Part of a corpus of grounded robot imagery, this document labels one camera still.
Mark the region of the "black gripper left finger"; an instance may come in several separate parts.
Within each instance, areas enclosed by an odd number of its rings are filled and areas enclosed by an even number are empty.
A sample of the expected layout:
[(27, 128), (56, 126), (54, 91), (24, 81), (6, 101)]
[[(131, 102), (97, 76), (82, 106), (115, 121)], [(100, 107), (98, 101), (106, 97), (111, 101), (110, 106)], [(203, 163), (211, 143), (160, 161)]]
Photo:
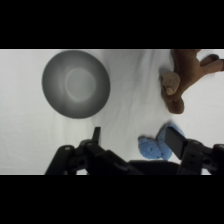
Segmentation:
[(96, 127), (91, 139), (83, 140), (75, 148), (58, 148), (46, 175), (76, 175), (85, 170), (89, 175), (139, 175), (140, 171), (110, 150), (100, 146), (101, 128)]

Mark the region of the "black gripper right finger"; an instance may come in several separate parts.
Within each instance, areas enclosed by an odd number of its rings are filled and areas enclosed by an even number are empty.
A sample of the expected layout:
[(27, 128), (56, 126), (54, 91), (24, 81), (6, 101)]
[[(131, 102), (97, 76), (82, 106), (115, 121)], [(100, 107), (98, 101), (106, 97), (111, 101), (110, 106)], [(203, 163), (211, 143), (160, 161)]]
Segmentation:
[(212, 148), (183, 137), (174, 128), (168, 128), (165, 143), (181, 161), (178, 175), (200, 175), (206, 169), (212, 175), (224, 175), (224, 144)]

